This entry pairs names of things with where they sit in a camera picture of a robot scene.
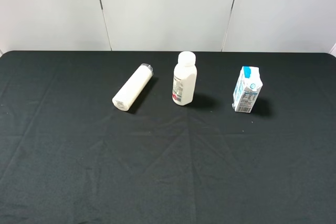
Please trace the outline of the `black tablecloth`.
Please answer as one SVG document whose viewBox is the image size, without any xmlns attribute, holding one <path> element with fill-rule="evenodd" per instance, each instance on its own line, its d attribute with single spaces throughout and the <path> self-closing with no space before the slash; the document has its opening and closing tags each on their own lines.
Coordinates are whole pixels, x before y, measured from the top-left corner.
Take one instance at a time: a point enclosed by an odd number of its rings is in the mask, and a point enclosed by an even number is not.
<svg viewBox="0 0 336 224">
<path fill-rule="evenodd" d="M 1 56 L 1 223 L 335 223 L 335 57 L 198 52 Z M 128 111 L 112 98 L 143 63 Z M 262 89 L 235 112 L 243 66 Z"/>
</svg>

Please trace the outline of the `white tube bottle lying down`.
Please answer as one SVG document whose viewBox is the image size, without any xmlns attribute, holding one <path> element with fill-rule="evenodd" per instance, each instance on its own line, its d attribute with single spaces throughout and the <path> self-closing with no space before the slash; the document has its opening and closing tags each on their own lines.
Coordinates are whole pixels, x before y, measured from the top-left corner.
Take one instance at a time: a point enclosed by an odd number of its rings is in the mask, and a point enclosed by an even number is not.
<svg viewBox="0 0 336 224">
<path fill-rule="evenodd" d="M 128 111 L 152 76 L 151 65 L 146 63 L 140 65 L 112 98 L 113 105 L 121 111 Z"/>
</svg>

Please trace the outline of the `blue white milk carton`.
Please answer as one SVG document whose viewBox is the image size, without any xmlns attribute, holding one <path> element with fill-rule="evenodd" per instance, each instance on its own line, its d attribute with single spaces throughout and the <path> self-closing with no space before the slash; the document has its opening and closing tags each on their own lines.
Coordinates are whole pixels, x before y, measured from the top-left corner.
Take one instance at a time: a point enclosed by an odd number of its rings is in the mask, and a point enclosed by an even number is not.
<svg viewBox="0 0 336 224">
<path fill-rule="evenodd" d="M 233 93 L 234 111 L 250 113 L 262 87 L 259 68 L 243 66 Z"/>
</svg>

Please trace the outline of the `white plastic bottle upright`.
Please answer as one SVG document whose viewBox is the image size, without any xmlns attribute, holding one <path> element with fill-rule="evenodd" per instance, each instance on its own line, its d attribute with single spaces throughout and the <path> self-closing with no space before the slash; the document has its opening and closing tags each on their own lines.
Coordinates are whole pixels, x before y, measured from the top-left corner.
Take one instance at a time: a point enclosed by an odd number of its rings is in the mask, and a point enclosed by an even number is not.
<svg viewBox="0 0 336 224">
<path fill-rule="evenodd" d="M 185 106 L 193 101 L 197 78 L 196 55 L 183 51 L 178 56 L 174 68 L 172 99 L 177 105 Z"/>
</svg>

